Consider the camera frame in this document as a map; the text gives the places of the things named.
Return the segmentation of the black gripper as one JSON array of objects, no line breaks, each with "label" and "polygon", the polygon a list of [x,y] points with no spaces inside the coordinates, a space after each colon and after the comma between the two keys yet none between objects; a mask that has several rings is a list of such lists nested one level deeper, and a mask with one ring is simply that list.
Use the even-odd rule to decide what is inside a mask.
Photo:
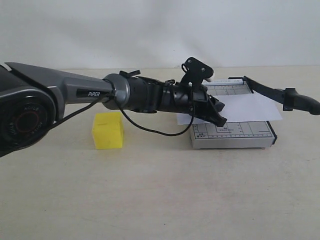
[{"label": "black gripper", "polygon": [[163,87],[162,111],[192,115],[205,122],[223,127],[227,119],[219,114],[225,104],[208,95],[207,87],[201,85],[194,90],[192,86],[169,84]]}]

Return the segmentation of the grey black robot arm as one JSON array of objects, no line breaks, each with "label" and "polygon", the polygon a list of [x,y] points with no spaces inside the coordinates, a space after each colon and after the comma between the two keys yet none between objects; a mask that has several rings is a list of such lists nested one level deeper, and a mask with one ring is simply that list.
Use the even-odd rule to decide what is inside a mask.
[{"label": "grey black robot arm", "polygon": [[190,67],[180,82],[120,71],[104,78],[7,62],[0,68],[0,154],[6,156],[39,142],[69,119],[65,107],[97,103],[121,112],[188,114],[222,127],[224,104],[208,94],[204,73]]}]

